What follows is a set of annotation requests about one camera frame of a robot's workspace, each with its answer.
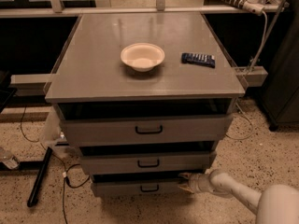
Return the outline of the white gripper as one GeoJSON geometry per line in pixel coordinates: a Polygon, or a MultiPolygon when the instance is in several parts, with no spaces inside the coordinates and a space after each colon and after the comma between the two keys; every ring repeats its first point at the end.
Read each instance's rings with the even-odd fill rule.
{"type": "Polygon", "coordinates": [[[188,181],[188,184],[179,184],[178,187],[182,190],[188,191],[189,193],[204,193],[211,192],[213,190],[212,185],[209,181],[209,176],[204,174],[191,174],[191,173],[180,173],[179,177],[184,178],[188,181]]]}

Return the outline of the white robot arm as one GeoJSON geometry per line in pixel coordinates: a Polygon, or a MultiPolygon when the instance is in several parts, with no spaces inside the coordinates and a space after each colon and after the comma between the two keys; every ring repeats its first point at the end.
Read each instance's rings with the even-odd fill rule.
{"type": "Polygon", "coordinates": [[[255,224],[299,224],[299,190],[287,185],[272,185],[263,192],[249,188],[222,170],[210,174],[180,173],[181,189],[190,193],[233,196],[245,205],[255,224]]]}

